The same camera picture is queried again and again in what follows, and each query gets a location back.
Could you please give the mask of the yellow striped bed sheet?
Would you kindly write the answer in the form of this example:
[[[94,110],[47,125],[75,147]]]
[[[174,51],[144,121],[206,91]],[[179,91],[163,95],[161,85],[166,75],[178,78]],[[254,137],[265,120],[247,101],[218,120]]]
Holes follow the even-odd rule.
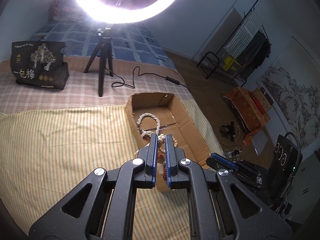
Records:
[[[194,100],[182,101],[210,152],[219,141]],[[112,170],[138,150],[125,106],[1,112],[1,200],[28,234],[97,167]],[[133,239],[189,239],[185,190],[138,190]]]

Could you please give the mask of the floral folded pillows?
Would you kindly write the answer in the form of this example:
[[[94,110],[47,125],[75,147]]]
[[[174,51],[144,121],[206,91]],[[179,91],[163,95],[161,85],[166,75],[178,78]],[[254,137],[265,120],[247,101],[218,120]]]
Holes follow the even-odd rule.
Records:
[[[53,0],[48,9],[48,21],[78,21],[83,17],[76,0]]]

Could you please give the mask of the black tripod stand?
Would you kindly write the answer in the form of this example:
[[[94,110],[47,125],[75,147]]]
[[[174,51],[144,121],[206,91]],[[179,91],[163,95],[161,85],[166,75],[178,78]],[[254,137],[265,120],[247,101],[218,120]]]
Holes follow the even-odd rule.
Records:
[[[104,93],[104,78],[105,70],[110,71],[110,76],[113,77],[113,60],[112,60],[112,30],[111,28],[98,29],[98,44],[96,45],[84,73],[88,73],[94,59],[100,52],[99,60],[99,79],[98,79],[98,95],[103,96]]]

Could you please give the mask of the yellow box on rack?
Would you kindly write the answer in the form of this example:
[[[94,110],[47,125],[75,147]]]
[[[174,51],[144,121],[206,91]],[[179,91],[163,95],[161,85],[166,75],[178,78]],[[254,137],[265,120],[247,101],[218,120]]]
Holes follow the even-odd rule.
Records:
[[[234,71],[236,72],[237,70],[239,70],[241,68],[241,65],[236,61],[236,59],[234,59],[231,56],[227,56],[224,59],[224,65],[223,65],[223,70],[224,71]]]

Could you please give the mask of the brown cardboard box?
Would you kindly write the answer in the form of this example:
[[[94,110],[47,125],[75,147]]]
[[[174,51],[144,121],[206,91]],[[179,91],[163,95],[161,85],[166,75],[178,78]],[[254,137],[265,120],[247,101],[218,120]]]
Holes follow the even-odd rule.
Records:
[[[185,158],[178,165],[182,187],[169,188],[167,181],[161,180],[163,188],[186,189],[194,202],[208,202],[210,195],[202,167],[209,157],[209,148],[178,97],[165,93],[133,94],[128,100],[126,113],[139,147],[138,159],[144,167],[153,133],[158,137],[158,152],[159,144],[165,148],[167,134],[173,136],[174,146],[184,150]],[[143,186],[151,189],[145,171],[142,178]]]

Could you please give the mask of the orange cloth covered box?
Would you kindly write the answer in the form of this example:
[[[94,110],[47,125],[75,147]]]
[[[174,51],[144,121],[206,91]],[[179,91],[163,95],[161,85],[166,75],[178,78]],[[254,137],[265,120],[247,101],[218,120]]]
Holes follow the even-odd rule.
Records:
[[[244,144],[249,145],[270,120],[267,112],[273,107],[273,100],[263,87],[257,87],[253,91],[235,87],[223,94],[222,98],[230,103],[240,116],[245,129]]]

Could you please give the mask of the landscape ink painting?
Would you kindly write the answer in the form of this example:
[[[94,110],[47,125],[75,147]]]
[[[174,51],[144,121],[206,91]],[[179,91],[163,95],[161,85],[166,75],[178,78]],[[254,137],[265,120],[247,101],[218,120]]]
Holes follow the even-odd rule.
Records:
[[[276,103],[274,111],[307,158],[319,147],[319,57],[293,36],[257,83]]]

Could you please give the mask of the blue patterned quilt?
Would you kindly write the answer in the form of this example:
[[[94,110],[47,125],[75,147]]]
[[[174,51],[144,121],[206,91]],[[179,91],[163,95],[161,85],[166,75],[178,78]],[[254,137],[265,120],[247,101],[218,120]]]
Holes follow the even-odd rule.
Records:
[[[113,59],[142,62],[175,69],[156,38],[143,23],[116,24],[100,31],[90,21],[51,21],[30,38],[31,41],[60,41],[65,56],[90,57],[96,47],[110,46]]]

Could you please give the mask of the black clothes rack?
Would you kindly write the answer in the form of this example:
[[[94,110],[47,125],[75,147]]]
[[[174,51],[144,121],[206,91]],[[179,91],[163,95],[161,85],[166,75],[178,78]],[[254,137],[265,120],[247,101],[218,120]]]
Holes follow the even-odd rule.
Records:
[[[269,58],[272,43],[268,38],[263,22],[256,12],[258,1],[251,6],[240,23],[224,40],[216,52],[207,50],[196,67],[208,80],[214,78],[229,85],[243,87],[249,76]],[[234,71],[224,71],[224,59],[231,56],[241,65]]]

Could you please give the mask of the black floor gadget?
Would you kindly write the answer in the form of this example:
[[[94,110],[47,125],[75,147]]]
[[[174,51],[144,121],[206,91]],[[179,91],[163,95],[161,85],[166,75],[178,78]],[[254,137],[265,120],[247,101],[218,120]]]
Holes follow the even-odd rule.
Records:
[[[220,127],[220,134],[222,137],[234,141],[236,135],[234,121],[231,121],[230,124],[222,125]]]

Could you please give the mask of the pink checked blanket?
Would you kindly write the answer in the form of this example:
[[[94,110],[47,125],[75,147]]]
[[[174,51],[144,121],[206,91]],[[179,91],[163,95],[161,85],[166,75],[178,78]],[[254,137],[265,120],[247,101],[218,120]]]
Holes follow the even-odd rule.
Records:
[[[63,90],[18,85],[10,62],[1,63],[1,112],[5,114],[37,110],[124,105],[129,97],[142,92],[168,92],[181,100],[192,99],[181,74],[154,64],[114,60],[115,76],[105,75],[104,93],[98,95],[99,60],[87,74],[86,57],[65,57],[69,78]]]

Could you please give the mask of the black gift bag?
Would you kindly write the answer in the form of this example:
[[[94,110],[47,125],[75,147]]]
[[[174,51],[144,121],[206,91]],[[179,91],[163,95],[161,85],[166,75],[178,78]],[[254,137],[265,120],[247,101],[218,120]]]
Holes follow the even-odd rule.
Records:
[[[69,78],[64,42],[19,41],[11,45],[10,68],[19,85],[63,90]]]

